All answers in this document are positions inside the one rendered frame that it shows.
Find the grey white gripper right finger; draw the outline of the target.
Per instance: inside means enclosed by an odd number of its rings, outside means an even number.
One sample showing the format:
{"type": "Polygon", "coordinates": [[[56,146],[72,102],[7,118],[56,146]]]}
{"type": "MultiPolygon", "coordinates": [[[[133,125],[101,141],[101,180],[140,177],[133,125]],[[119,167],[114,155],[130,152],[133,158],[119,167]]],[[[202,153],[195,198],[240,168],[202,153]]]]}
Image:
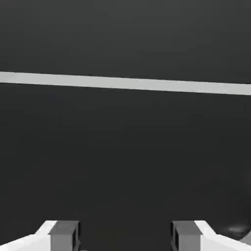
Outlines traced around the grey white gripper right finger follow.
{"type": "Polygon", "coordinates": [[[170,223],[171,251],[251,251],[251,226],[227,226],[222,234],[202,220],[170,223]]]}

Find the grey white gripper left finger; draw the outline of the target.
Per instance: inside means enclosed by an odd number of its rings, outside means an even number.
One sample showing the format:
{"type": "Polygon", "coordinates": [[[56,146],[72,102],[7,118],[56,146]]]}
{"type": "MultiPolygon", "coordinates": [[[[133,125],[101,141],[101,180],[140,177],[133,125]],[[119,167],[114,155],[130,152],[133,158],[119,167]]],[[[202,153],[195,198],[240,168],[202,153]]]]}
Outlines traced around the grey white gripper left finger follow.
{"type": "Polygon", "coordinates": [[[0,251],[80,251],[79,221],[44,221],[34,233],[0,245],[0,251]]]}

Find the dark grey cabinet door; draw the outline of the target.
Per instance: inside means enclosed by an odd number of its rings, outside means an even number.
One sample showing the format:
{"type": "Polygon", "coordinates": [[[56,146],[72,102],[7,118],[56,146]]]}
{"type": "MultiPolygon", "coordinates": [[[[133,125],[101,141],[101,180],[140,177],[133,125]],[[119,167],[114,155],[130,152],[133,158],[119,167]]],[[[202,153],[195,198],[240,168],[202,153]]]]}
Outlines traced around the dark grey cabinet door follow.
{"type": "Polygon", "coordinates": [[[0,245],[45,220],[80,221],[87,251],[251,225],[251,97],[0,84],[0,245]]]}
{"type": "Polygon", "coordinates": [[[251,0],[0,0],[0,71],[251,83],[251,0]]]}

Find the dark grey cabinet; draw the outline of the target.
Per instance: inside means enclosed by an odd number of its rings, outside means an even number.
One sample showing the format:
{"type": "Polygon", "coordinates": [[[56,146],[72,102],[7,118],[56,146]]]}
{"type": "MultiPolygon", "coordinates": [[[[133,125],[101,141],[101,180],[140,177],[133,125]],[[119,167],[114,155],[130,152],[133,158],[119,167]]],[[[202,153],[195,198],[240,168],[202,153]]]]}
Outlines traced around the dark grey cabinet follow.
{"type": "Polygon", "coordinates": [[[115,90],[202,93],[251,97],[251,83],[200,82],[89,75],[58,75],[0,71],[0,84],[70,86],[115,90]]]}

